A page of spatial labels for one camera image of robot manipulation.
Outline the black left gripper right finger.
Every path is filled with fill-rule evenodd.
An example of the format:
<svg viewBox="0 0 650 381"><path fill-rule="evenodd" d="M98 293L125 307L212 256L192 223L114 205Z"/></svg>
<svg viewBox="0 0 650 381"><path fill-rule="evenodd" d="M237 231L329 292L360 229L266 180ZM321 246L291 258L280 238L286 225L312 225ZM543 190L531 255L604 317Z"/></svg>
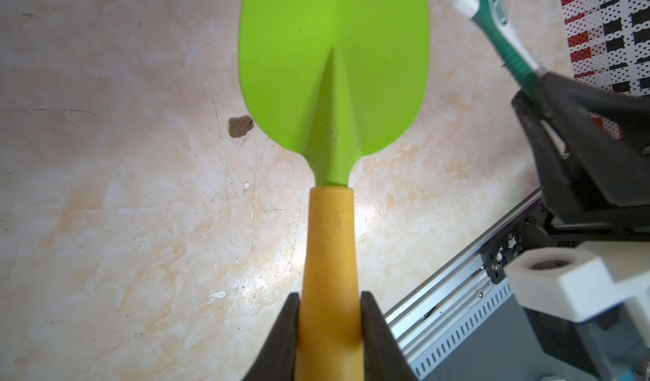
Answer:
<svg viewBox="0 0 650 381"><path fill-rule="evenodd" d="M371 292L362 291L361 307L365 380L417 381Z"/></svg>

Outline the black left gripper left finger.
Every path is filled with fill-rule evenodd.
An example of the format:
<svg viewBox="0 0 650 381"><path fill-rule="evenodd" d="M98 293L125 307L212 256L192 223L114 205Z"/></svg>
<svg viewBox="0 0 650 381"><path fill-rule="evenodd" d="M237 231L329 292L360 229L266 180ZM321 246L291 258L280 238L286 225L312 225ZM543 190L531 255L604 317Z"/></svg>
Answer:
<svg viewBox="0 0 650 381"><path fill-rule="evenodd" d="M290 293L244 381L294 379L300 296Z"/></svg>

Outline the green trowel yellow handle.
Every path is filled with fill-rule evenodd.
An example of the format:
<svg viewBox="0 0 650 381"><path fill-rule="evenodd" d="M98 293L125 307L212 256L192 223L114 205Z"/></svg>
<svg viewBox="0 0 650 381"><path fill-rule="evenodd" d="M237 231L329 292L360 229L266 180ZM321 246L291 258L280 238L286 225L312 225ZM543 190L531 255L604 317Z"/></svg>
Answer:
<svg viewBox="0 0 650 381"><path fill-rule="evenodd" d="M257 126L314 174L293 380L365 377L355 165L413 124L428 84L427 0L242 0L239 76Z"/></svg>

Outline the white brush green handle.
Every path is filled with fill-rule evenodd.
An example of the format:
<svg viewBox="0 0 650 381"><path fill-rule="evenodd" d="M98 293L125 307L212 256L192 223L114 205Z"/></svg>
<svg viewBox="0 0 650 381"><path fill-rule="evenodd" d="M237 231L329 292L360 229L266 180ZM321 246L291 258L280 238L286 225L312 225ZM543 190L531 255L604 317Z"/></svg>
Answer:
<svg viewBox="0 0 650 381"><path fill-rule="evenodd" d="M482 30L526 97L538 104L535 85L544 68L526 49L511 25L504 0L449 1Z"/></svg>

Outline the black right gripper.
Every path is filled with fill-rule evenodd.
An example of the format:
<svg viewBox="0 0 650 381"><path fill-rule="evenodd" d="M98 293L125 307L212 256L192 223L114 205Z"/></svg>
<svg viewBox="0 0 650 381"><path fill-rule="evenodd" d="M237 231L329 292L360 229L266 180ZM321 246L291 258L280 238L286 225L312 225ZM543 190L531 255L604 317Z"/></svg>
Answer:
<svg viewBox="0 0 650 381"><path fill-rule="evenodd" d="M540 107L523 91L511 106L533 149L543 223L558 241L649 240L649 99L605 91L555 73L535 88L543 114L570 152L543 126ZM596 113L628 129L629 142L594 125Z"/></svg>

